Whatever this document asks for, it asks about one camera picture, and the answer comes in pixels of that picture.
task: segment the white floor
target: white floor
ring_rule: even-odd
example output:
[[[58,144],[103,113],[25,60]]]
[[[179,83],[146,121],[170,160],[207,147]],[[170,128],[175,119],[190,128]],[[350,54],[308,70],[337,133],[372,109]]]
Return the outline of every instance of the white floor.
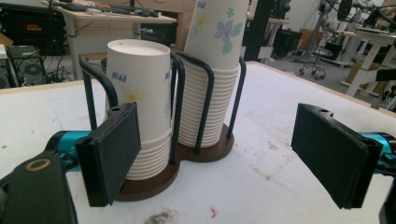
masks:
[[[344,81],[348,77],[352,68],[351,66],[341,68],[337,64],[320,61],[319,65],[326,70],[326,77],[324,79],[315,80],[314,76],[312,76],[308,71],[306,71],[303,76],[300,76],[299,70],[304,64],[291,62],[288,56],[283,59],[270,60],[267,62],[267,65],[341,93],[347,92],[348,87],[342,85],[341,81]],[[375,97],[364,91],[358,91],[354,97],[371,104],[373,107],[386,106],[386,102],[381,100],[381,96]]]

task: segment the computer tower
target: computer tower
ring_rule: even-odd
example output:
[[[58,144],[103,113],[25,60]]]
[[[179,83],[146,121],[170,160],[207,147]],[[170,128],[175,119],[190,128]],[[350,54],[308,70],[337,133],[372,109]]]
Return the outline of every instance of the computer tower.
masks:
[[[8,46],[8,54],[19,86],[46,83],[43,60],[33,46]]]
[[[64,54],[64,15],[57,10],[0,3],[0,23],[13,45],[33,45],[42,56]]]
[[[278,30],[273,44],[275,57],[283,58],[292,50],[297,49],[301,35],[299,32]]]
[[[334,43],[327,42],[326,45],[324,46],[324,48],[328,49],[329,51],[331,51],[332,52],[332,56],[321,56],[321,57],[327,58],[327,59],[330,59],[330,60],[335,60],[335,59],[337,59],[338,55],[340,54],[343,46],[339,45],[339,44],[334,44]]]
[[[0,59],[0,90],[16,87],[8,59]]]

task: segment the white paper cup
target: white paper cup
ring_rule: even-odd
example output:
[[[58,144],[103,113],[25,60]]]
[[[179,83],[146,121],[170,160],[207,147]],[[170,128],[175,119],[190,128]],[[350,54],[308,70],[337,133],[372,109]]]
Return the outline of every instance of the white paper cup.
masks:
[[[168,164],[168,160],[163,160],[162,163],[159,163],[157,166],[151,168],[150,170],[146,170],[143,172],[130,172],[126,176],[127,179],[130,180],[143,180],[154,177],[156,174],[160,173]]]
[[[190,133],[188,135],[180,136],[179,143],[186,147],[195,147],[197,133]],[[210,134],[209,136],[204,135],[201,147],[212,147],[219,141],[220,132],[216,134]]]
[[[230,86],[225,87],[225,88],[215,86],[212,91],[212,97],[228,95],[231,92],[233,92],[234,86],[235,86],[234,84],[233,85],[230,84]],[[194,86],[194,84],[189,84],[189,85],[185,86],[184,89],[185,89],[186,95],[188,95],[190,97],[194,97],[194,98],[201,99],[201,100],[205,99],[206,89],[200,90],[200,87],[198,85]]]
[[[238,65],[248,0],[197,1],[184,51],[214,69]]]
[[[184,67],[186,70],[189,70],[190,72],[199,72],[199,73],[206,74],[205,70],[202,67],[200,67],[194,63],[189,63],[186,60],[182,60],[182,61],[184,63]],[[213,73],[215,75],[219,75],[219,76],[228,76],[230,74],[234,74],[239,70],[239,68],[240,68],[239,64],[237,64],[235,67],[233,67],[231,69],[218,69],[218,68],[211,67]]]
[[[203,104],[204,101],[199,102],[199,101],[193,101],[190,100],[189,97],[184,98],[187,102],[186,104],[183,104],[183,108],[186,107],[188,109],[194,110],[194,111],[202,111],[203,110]],[[228,106],[228,103],[230,103],[230,97],[229,96],[223,96],[219,97],[216,99],[212,99],[213,101],[210,102],[209,105],[209,113],[211,112],[212,109],[219,109],[223,108],[224,106]]]
[[[120,104],[137,104],[141,153],[153,153],[151,161],[146,162],[152,167],[163,167],[169,156],[162,155],[169,154],[170,144],[167,141],[172,130],[170,49],[144,40],[111,41],[107,44],[106,75],[116,89]],[[136,164],[142,162],[140,160],[143,159],[138,156]]]
[[[236,76],[230,76],[228,79],[225,80],[215,80],[215,84],[213,85],[213,91],[222,91],[224,89],[233,88]],[[195,80],[190,79],[186,81],[186,86],[193,87],[196,90],[206,92],[207,89],[207,80]]]
[[[192,119],[192,118],[187,118],[187,119],[183,119],[183,122],[185,122],[186,125],[184,125],[183,127],[186,127],[186,130],[190,130],[190,131],[196,131],[198,130],[196,128],[196,124],[199,124],[199,119]],[[222,117],[216,117],[213,118],[212,120],[208,120],[206,122],[205,125],[205,130],[208,131],[213,131],[216,130],[220,124],[222,124],[224,122],[224,118]]]

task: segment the black metal rod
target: black metal rod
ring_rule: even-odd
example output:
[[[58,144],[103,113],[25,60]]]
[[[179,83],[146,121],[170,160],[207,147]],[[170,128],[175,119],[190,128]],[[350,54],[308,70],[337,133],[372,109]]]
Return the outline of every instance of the black metal rod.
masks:
[[[172,135],[172,148],[170,154],[170,162],[171,164],[177,163],[177,153],[178,153],[178,136],[180,133],[180,119],[181,119],[181,108],[183,106],[183,95],[184,95],[184,82],[185,82],[185,69],[184,64],[180,60],[180,58],[176,54],[171,54],[171,58],[173,60],[173,68],[172,68],[172,78],[176,81],[176,73],[177,73],[177,96],[176,96],[176,107],[175,107],[175,116],[174,116],[174,130]],[[174,89],[171,91],[171,95],[175,94],[175,84]]]
[[[110,108],[119,105],[119,98],[117,96],[116,89],[114,89],[111,81],[106,77],[106,75],[99,69],[92,67],[88,63],[88,58],[84,55],[79,56],[79,65],[82,69],[82,74],[84,77],[84,88],[85,95],[87,97],[87,107],[88,114],[90,117],[91,130],[95,130],[97,128],[96,122],[96,114],[95,114],[95,103],[93,100],[93,91],[92,91],[92,81],[91,77],[96,78],[102,87],[105,89],[108,106]]]
[[[385,200],[379,213],[379,223],[390,224],[396,222],[396,177],[390,188],[388,198]]]
[[[171,53],[172,61],[172,77],[171,77],[171,114],[173,114],[173,103],[175,99],[175,86],[176,86],[176,76],[177,76],[177,58],[176,54]]]
[[[106,74],[103,73],[102,70],[91,66],[88,63],[88,58],[84,55],[79,56],[79,65],[81,66],[83,73],[86,73],[90,77],[96,78],[103,86],[106,92],[109,107],[112,108],[119,105],[119,98],[117,96],[116,89],[114,88],[111,81],[106,77]]]
[[[373,12],[373,14],[376,17],[380,17],[381,19],[383,19],[384,21],[389,22],[389,24],[391,24],[392,26],[396,26],[396,22],[394,20],[391,20],[390,18],[388,18],[386,15],[384,15],[383,13],[381,13],[381,10],[379,8],[376,8]]]
[[[98,125],[96,123],[95,103],[93,101],[93,91],[91,77],[83,73],[85,97],[87,98],[88,115],[90,117],[91,130],[95,130]]]
[[[318,32],[319,32],[320,26],[323,24],[323,18],[325,20],[327,20],[327,16],[328,16],[329,12],[332,10],[332,6],[333,5],[334,5],[334,2],[326,1],[325,6],[323,8],[323,11],[319,12],[319,18],[318,18],[317,25],[315,26],[314,32],[313,32],[313,34],[311,36],[311,40],[309,41],[308,48],[306,48],[305,54],[303,55],[303,58],[309,59],[309,56],[311,55],[311,51],[312,51],[315,43],[317,42],[317,36],[318,36]]]
[[[11,174],[6,175],[2,179],[0,179],[0,189],[3,189],[5,192],[7,192],[9,180],[11,179]]]
[[[235,125],[236,113],[238,112],[242,89],[244,88],[245,77],[247,74],[247,64],[242,57],[239,58],[239,64],[241,65],[241,74],[239,75],[238,88],[236,90],[235,101],[233,103],[233,113],[231,114],[230,126],[228,127],[226,135],[227,138],[231,138],[233,136],[233,126]]]
[[[247,42],[245,61],[258,61],[262,40],[267,29],[274,0],[259,0],[251,22],[250,39]]]
[[[210,68],[210,66],[207,63],[205,63],[195,57],[192,57],[189,54],[184,53],[184,52],[178,52],[177,54],[179,56],[181,56],[182,58],[184,58],[189,63],[193,63],[195,65],[198,65],[198,66],[204,68],[204,70],[207,73],[206,96],[205,96],[204,107],[203,107],[202,116],[201,116],[201,122],[199,125],[197,140],[196,140],[195,149],[194,149],[194,153],[198,154],[201,152],[201,144],[202,144],[202,139],[204,137],[207,113],[209,111],[210,100],[212,99],[213,87],[215,86],[215,75],[213,73],[213,70]]]

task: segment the flower print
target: flower print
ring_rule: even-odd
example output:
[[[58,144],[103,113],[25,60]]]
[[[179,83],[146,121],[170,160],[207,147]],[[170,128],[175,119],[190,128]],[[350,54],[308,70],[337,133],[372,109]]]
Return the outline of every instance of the flower print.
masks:
[[[238,32],[233,30],[233,21],[227,21],[227,23],[218,23],[218,32],[215,34],[215,38],[222,38],[224,44],[230,43],[230,36],[234,37],[238,35]]]
[[[171,79],[171,73],[170,72],[165,73],[165,80],[164,81],[166,81],[167,79],[168,80]]]
[[[128,102],[138,102],[144,101],[145,94],[141,92],[139,89],[131,90],[129,87],[124,87],[123,92],[126,95],[126,99]]]
[[[230,8],[230,7],[228,8],[228,11],[226,13],[227,13],[228,18],[231,18],[232,16],[235,15],[235,13],[233,12],[233,8]]]
[[[199,32],[204,30],[210,22],[210,18],[205,14],[201,13],[197,16],[194,25],[189,30],[189,39],[194,39],[198,36]]]
[[[171,98],[168,97],[165,102],[165,109],[163,110],[163,113],[165,114],[166,118],[169,118],[171,114]]]

